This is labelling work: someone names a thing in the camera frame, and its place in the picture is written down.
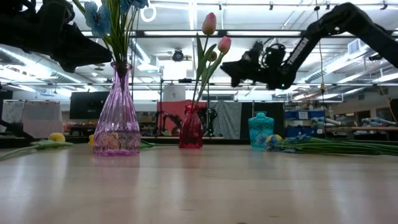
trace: tulip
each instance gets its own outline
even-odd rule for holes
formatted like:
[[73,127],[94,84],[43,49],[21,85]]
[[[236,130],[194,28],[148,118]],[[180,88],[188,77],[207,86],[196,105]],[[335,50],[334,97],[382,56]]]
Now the tulip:
[[231,48],[231,38],[223,37],[218,43],[218,50],[220,50],[221,53],[227,54],[230,48]]
[[214,62],[215,60],[217,60],[217,53],[216,52],[212,52],[210,54],[209,58],[207,59],[207,61]]
[[217,18],[214,13],[209,13],[206,16],[205,21],[203,21],[203,24],[201,25],[201,31],[205,35],[213,35],[214,32],[216,31],[216,24],[217,24]]

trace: yellow object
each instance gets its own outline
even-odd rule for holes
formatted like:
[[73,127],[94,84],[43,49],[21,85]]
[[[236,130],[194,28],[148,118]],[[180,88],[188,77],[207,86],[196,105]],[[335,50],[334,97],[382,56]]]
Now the yellow object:
[[269,143],[272,138],[273,138],[273,141],[282,141],[283,140],[282,137],[279,136],[278,134],[273,134],[273,135],[268,136],[266,143]]
[[49,140],[57,142],[65,142],[65,136],[61,133],[52,133],[49,135]]
[[88,142],[88,144],[89,144],[91,147],[94,147],[94,134],[88,136],[88,138],[90,139],[90,141]]

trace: cable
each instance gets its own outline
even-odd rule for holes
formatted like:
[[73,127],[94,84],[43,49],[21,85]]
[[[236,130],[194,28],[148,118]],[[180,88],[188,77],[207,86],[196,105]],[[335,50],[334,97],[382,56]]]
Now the cable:
[[[318,0],[315,0],[315,9],[317,12],[317,21],[318,21],[318,28],[320,28],[321,24],[319,22],[319,5],[318,5]],[[322,82],[321,82],[321,93],[322,93],[322,105],[323,105],[323,118],[325,119],[325,125],[324,125],[324,131],[325,131],[325,139],[327,138],[327,130],[326,130],[326,126],[327,126],[327,122],[326,122],[326,104],[325,104],[325,79],[323,77],[323,56],[322,56],[322,40],[319,40],[319,54],[321,57],[321,78],[322,78]]]
[[381,93],[383,94],[384,99],[387,101],[388,108],[390,109],[392,118],[394,118],[394,121],[395,121],[396,123],[398,123],[398,122],[397,122],[396,116],[395,116],[394,113],[392,112],[391,100],[390,100],[390,99],[386,96],[386,94],[384,93],[384,90],[383,90],[382,86],[380,86],[380,90],[381,90]]
[[[139,20],[137,21],[137,26],[136,26],[136,30],[138,30],[138,24],[139,24]],[[134,63],[134,65],[136,64],[136,54],[137,54],[137,36],[134,40],[134,57],[131,59],[132,60],[132,64]],[[134,86],[134,73],[136,71],[135,66],[132,66],[132,71],[131,71],[131,98],[134,99],[133,94],[133,86]]]

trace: turquoise glass vase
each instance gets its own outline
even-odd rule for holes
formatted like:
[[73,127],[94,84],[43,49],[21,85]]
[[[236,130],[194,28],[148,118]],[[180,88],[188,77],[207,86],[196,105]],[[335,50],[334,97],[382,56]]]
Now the turquoise glass vase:
[[250,143],[253,149],[266,150],[268,136],[274,134],[274,119],[266,117],[265,111],[255,112],[256,117],[249,118]]

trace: pink tulip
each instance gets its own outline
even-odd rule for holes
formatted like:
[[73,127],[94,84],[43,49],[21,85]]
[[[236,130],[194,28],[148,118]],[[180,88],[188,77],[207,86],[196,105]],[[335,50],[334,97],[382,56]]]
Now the pink tulip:
[[214,15],[214,13],[211,12],[206,16],[205,21],[201,25],[201,31],[205,35],[213,35],[214,32],[216,31],[216,24],[217,24],[216,15]]
[[231,38],[223,37],[218,42],[218,50],[220,50],[220,52],[226,54],[226,53],[228,53],[230,48],[231,48]]

